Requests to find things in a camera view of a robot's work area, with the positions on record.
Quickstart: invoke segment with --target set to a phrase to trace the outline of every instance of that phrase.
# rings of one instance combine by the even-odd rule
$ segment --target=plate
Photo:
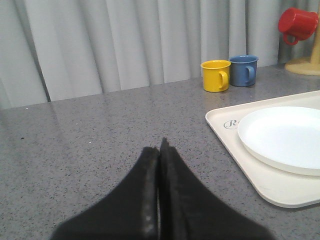
[[[277,169],[320,176],[320,110],[279,106],[243,117],[238,136],[258,160]]]

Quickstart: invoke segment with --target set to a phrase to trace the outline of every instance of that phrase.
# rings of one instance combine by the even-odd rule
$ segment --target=red mug
[[[282,13],[278,29],[283,33],[283,40],[286,44],[296,45],[298,41],[306,40],[316,30],[319,17],[316,12],[304,11],[290,7]],[[288,35],[294,37],[294,41],[288,40]]]

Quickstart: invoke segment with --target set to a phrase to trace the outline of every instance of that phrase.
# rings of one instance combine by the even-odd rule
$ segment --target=mug
[[[203,69],[203,89],[217,93],[229,88],[231,62],[227,60],[210,60],[201,63]]]
[[[279,19],[278,29],[283,33],[283,40],[288,45],[296,45],[300,40],[306,40],[316,30],[319,17],[316,12],[304,11],[290,7],[284,11]]]
[[[237,87],[248,87],[256,83],[258,57],[239,55],[229,59],[231,62],[230,84]]]

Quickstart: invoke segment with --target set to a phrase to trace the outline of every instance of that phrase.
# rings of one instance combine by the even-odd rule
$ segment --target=table
[[[212,109],[319,89],[319,76],[280,64],[259,68],[254,86],[219,93],[197,78],[1,110],[0,239],[48,239],[163,137],[213,194],[277,240],[320,239],[320,204],[286,209],[262,199],[205,120]]]

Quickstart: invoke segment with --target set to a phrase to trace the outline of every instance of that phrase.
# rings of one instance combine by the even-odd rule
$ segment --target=black object
[[[110,194],[61,224],[51,240],[158,239],[158,158],[156,148],[144,148]]]
[[[51,238],[129,239],[272,240],[273,237],[266,228],[215,197],[164,138],[160,153],[156,148],[144,148],[134,167],[110,194],[61,224]]]
[[[272,240],[267,229],[215,197],[166,139],[160,148],[161,239]]]

